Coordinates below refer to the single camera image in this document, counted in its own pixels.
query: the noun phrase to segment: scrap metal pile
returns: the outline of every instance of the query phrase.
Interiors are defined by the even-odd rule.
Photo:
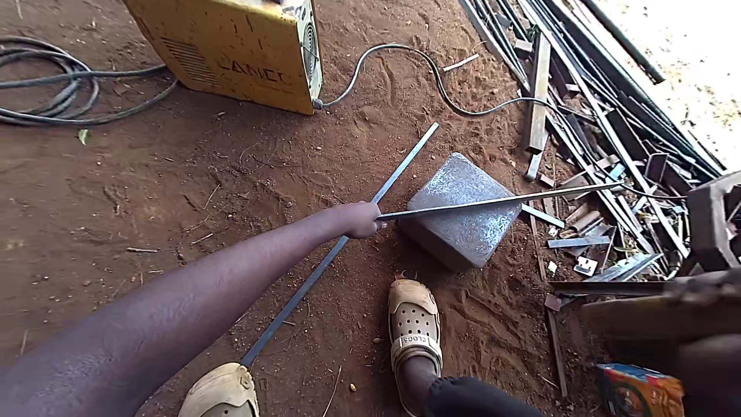
[[[651,81],[663,81],[661,73],[591,0],[583,0],[589,12],[572,1],[567,7],[560,0],[517,0],[524,19],[508,0],[459,2],[521,94],[550,104],[528,103],[525,177],[559,187],[626,181],[595,191],[599,200],[569,197],[568,228],[548,246],[577,257],[575,270],[590,281],[627,281],[646,271],[653,280],[675,276],[690,255],[685,198],[724,168],[611,54],[609,35],[595,25],[604,26]],[[539,172],[549,137],[557,155],[579,172],[560,183]],[[558,217],[558,200],[543,203]]]

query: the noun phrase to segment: coiled black cable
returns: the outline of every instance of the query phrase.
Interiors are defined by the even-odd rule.
[[[165,65],[135,71],[93,71],[85,63],[71,56],[66,50],[50,43],[23,36],[0,36],[0,68],[20,59],[46,59],[60,67],[64,73],[55,76],[46,76],[36,79],[0,82],[0,89],[27,88],[39,85],[56,84],[69,81],[52,99],[37,108],[14,111],[0,107],[0,122],[13,125],[40,126],[40,125],[101,125],[152,107],[171,93],[178,82],[174,81],[167,89],[152,99],[133,108],[115,114],[79,119],[94,105],[100,94],[98,78],[121,78],[129,76],[145,76],[164,70]],[[90,95],[84,103],[75,106],[82,82],[90,83]]]

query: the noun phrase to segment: leg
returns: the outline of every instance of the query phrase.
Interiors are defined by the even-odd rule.
[[[471,377],[440,378],[442,351],[437,305],[430,290],[396,280],[389,293],[391,366],[411,416],[542,417],[540,411]]]
[[[536,408],[470,376],[438,378],[425,399],[425,416],[543,417]]]

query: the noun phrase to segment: colorful packaging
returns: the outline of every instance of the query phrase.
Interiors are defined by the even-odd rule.
[[[605,407],[613,416],[684,417],[682,382],[645,368],[598,364]]]

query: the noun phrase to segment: black pants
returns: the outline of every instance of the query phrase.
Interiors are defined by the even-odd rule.
[[[425,400],[425,417],[543,417],[538,409],[476,378],[438,378]]]

